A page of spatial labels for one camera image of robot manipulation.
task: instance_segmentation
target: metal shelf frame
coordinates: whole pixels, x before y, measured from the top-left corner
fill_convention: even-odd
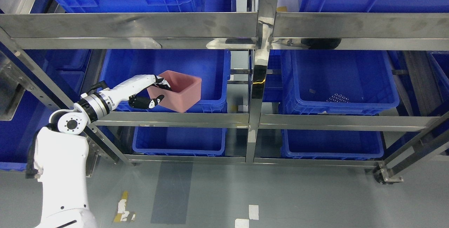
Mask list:
[[[442,116],[339,116],[263,114],[262,97],[271,49],[373,49],[443,51],[449,49],[447,13],[289,13],[276,12],[277,0],[248,0],[248,12],[238,13],[93,13],[1,14],[0,49],[11,60],[24,87],[50,108],[73,102],[25,49],[231,49],[249,51],[254,64],[236,73],[249,76],[249,112],[235,114],[112,112],[91,124],[85,133],[98,152],[127,164],[144,161],[187,161],[220,164],[278,164],[284,166],[353,166],[370,169],[382,183],[401,176],[449,147],[449,132],[430,132],[449,118]],[[170,126],[244,128],[245,156],[190,157],[125,154],[97,126]],[[420,132],[397,150],[388,148],[378,160],[301,160],[255,156],[259,129],[369,130]],[[409,148],[413,154],[391,166]]]

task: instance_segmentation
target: gray floor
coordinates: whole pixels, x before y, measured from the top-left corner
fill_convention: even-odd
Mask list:
[[[362,169],[159,162],[128,167],[101,160],[88,178],[100,227],[234,227],[257,204],[252,228],[448,227],[448,164],[430,161],[405,182],[380,185]],[[112,223],[122,191],[133,223]],[[41,185],[0,173],[0,227],[40,220]]]

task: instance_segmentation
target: pink plastic container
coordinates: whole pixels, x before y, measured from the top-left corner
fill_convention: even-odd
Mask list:
[[[159,75],[165,78],[173,91],[151,86],[147,89],[151,98],[164,95],[162,107],[184,113],[201,99],[201,78],[167,70]]]

